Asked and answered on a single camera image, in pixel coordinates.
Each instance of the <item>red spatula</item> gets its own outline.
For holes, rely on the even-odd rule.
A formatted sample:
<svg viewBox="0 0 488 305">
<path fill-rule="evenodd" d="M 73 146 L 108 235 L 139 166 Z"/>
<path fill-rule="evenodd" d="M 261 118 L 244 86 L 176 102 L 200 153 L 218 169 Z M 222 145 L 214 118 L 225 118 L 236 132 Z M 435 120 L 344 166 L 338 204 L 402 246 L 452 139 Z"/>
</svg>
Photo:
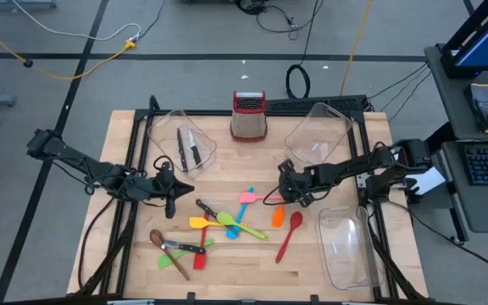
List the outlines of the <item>red spatula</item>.
<svg viewBox="0 0 488 305">
<path fill-rule="evenodd" d="M 208 220 L 208 212 L 204 213 L 204 218 Z M 204 241 L 207 238 L 207 227 L 202 228 L 201 234 L 201 247 L 204 247 Z M 193 261 L 193 268 L 196 270 L 204 269 L 204 265 L 207 264 L 207 255 L 195 253 L 195 260 Z"/>
</svg>

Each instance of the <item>computer monitor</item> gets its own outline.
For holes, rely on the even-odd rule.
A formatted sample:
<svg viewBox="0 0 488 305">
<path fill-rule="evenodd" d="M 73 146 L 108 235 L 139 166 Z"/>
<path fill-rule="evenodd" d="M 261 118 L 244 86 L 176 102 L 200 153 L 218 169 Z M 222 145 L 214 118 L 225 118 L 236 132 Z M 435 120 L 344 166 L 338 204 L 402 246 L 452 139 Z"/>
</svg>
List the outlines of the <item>computer monitor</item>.
<svg viewBox="0 0 488 305">
<path fill-rule="evenodd" d="M 488 0 L 441 50 L 441 62 L 449 77 L 475 77 L 488 70 Z"/>
</svg>

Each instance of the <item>gray carpet floor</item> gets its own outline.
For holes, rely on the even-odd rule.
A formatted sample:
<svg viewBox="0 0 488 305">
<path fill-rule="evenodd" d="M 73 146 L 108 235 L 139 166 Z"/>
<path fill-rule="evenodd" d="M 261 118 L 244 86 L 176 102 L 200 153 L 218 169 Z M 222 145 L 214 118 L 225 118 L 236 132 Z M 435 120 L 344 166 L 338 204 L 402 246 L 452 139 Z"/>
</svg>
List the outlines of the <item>gray carpet floor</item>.
<svg viewBox="0 0 488 305">
<path fill-rule="evenodd" d="M 101 0 L 57 1 L 57 9 L 31 12 L 55 30 L 88 33 Z M 110 0 L 99 29 L 106 36 L 136 22 L 143 28 L 154 18 L 161 1 Z M 298 25 L 309 19 L 313 1 L 273 0 Z M 351 53 L 366 0 L 325 0 L 314 24 L 310 54 Z M 262 15 L 265 25 L 285 29 L 272 11 Z M 424 56 L 423 49 L 445 42 L 468 18 L 463 0 L 379 0 L 374 2 L 358 48 L 359 55 Z M 115 53 L 134 35 L 126 29 L 116 38 L 95 42 L 92 53 Z M 16 10 L 0 10 L 0 39 L 22 53 L 82 53 L 86 40 L 46 32 Z M 295 41 L 287 34 L 258 28 L 254 17 L 225 1 L 195 0 L 184 4 L 168 0 L 161 19 L 139 42 L 139 54 L 301 54 L 306 32 Z M 78 58 L 38 59 L 35 65 L 59 75 L 74 74 Z M 97 61 L 88 60 L 86 68 Z M 285 98 L 285 74 L 295 61 L 240 59 L 116 60 L 80 82 L 64 130 L 64 139 L 94 158 L 99 157 L 115 109 L 145 108 L 154 94 L 162 108 L 228 109 L 233 90 L 265 90 L 268 98 Z M 417 69 L 422 63 L 357 61 L 345 94 L 372 95 Z M 310 96 L 338 95 L 346 61 L 309 61 L 304 67 L 313 80 Z M 294 77 L 295 93 L 303 85 Z M 408 96 L 405 91 L 385 112 L 391 117 Z M 13 108 L 0 107 L 0 275 L 27 206 L 41 163 L 25 155 L 25 144 L 36 128 L 53 128 L 68 96 L 69 82 L 24 69 L 12 59 L 0 58 L 0 94 L 14 94 Z M 373 100 L 380 110 L 396 94 L 389 91 Z M 446 122 L 440 97 L 430 77 L 391 122 L 394 139 L 425 139 Z M 441 200 L 449 200 L 447 195 Z M 66 292 L 75 259 L 88 197 L 82 186 L 60 171 L 50 171 L 24 251 L 11 281 L 7 301 L 61 297 Z M 445 210 L 416 208 L 418 215 L 452 235 Z M 448 302 L 488 304 L 488 266 L 444 242 L 420 225 L 414 234 L 424 275 L 432 297 Z M 488 257 L 488 234 L 473 234 L 466 247 Z"/>
</svg>

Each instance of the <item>black-handled knife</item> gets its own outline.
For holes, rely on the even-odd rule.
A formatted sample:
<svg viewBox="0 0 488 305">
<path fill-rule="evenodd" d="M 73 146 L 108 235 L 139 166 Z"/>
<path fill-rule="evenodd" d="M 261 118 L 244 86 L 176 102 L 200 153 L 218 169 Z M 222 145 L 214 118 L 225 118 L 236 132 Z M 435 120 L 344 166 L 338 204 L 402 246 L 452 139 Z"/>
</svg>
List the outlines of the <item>black-handled knife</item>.
<svg viewBox="0 0 488 305">
<path fill-rule="evenodd" d="M 182 134 L 180 133 L 180 128 L 176 129 L 176 140 L 178 141 L 178 153 L 180 154 L 180 161 L 182 162 L 182 171 L 186 173 L 186 153 L 184 152 L 184 143 L 182 142 Z"/>
<path fill-rule="evenodd" d="M 195 160 L 195 165 L 200 169 L 202 167 L 201 155 L 199 155 L 199 150 L 197 149 L 197 144 L 195 143 L 195 137 L 193 137 L 191 130 L 188 130 L 187 133 L 190 138 L 190 149 L 193 152 L 193 159 Z"/>
<path fill-rule="evenodd" d="M 197 199 L 195 201 L 195 203 L 204 210 L 204 212 L 208 213 L 208 215 L 216 218 L 218 216 L 218 214 L 216 212 L 214 212 L 208 205 L 202 203 L 201 199 Z M 231 230 L 233 233 L 237 234 L 238 235 L 238 231 L 235 229 L 235 227 L 233 227 L 232 225 L 226 225 L 225 227 L 227 227 L 228 230 Z"/>
<path fill-rule="evenodd" d="M 204 210 L 204 212 L 208 213 L 208 215 L 216 218 L 218 214 L 214 212 L 208 205 L 202 203 L 201 199 L 197 199 L 195 203 Z"/>
<path fill-rule="evenodd" d="M 199 254 L 204 254 L 204 253 L 207 252 L 203 247 L 197 247 L 197 246 L 193 246 L 193 245 L 181 244 L 181 243 L 179 243 L 177 241 L 164 240 L 163 241 L 163 245 L 165 247 L 174 248 L 174 249 L 180 249 L 180 250 L 185 250 L 185 251 L 189 251 L 189 252 L 195 252 L 195 253 L 199 253 Z"/>
</svg>

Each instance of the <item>box grater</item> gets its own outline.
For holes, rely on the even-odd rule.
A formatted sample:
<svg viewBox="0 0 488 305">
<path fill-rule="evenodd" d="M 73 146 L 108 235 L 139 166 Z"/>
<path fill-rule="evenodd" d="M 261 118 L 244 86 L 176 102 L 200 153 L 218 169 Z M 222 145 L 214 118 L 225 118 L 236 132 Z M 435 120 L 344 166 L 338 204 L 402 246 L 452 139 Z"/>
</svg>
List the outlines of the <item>box grater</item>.
<svg viewBox="0 0 488 305">
<path fill-rule="evenodd" d="M 237 141 L 261 141 L 267 135 L 264 91 L 234 92 L 230 134 Z"/>
</svg>

